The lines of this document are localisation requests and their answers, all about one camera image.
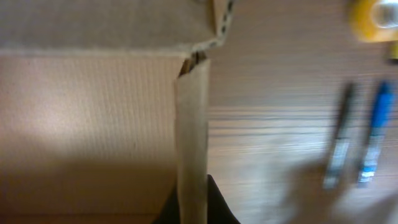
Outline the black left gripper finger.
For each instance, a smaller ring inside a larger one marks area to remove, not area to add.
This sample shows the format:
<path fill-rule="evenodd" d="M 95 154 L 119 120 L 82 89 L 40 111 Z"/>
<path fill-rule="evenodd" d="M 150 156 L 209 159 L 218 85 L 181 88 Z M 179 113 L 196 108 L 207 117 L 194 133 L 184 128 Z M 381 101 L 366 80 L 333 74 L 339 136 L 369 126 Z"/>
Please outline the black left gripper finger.
<path fill-rule="evenodd" d="M 208 174 L 208 224 L 240 224 L 229 209 L 214 178 Z M 177 197 L 177 186 L 170 192 L 160 214 L 152 224 L 179 224 L 180 212 Z"/>

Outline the black ballpoint pen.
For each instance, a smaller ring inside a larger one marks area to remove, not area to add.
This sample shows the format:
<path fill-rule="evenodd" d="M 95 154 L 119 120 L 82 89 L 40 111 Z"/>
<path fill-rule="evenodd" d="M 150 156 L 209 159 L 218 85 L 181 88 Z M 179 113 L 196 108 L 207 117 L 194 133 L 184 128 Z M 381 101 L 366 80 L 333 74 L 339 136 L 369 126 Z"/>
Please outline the black ballpoint pen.
<path fill-rule="evenodd" d="M 323 178 L 324 189 L 334 189 L 341 180 L 345 166 L 346 155 L 350 142 L 350 122 L 352 110 L 355 106 L 357 84 L 349 82 L 346 84 L 341 96 L 340 107 L 336 120 L 333 141 L 330 145 L 325 176 Z"/>

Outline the brown cardboard box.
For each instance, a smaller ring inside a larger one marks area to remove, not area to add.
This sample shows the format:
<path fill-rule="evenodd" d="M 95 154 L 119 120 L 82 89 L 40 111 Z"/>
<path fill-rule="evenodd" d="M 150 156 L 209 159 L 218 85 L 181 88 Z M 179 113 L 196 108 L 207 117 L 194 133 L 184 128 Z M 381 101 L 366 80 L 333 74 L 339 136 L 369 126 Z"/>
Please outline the brown cardboard box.
<path fill-rule="evenodd" d="M 234 1 L 1 0 L 1 222 L 209 223 Z"/>

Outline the yellow tape roll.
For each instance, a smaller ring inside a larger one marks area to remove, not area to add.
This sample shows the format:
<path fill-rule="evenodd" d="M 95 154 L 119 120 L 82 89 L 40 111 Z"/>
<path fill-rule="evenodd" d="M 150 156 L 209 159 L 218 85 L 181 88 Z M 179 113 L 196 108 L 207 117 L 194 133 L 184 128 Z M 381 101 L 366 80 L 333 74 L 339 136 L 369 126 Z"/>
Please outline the yellow tape roll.
<path fill-rule="evenodd" d="M 397 0 L 355 1 L 349 21 L 362 42 L 397 41 Z"/>

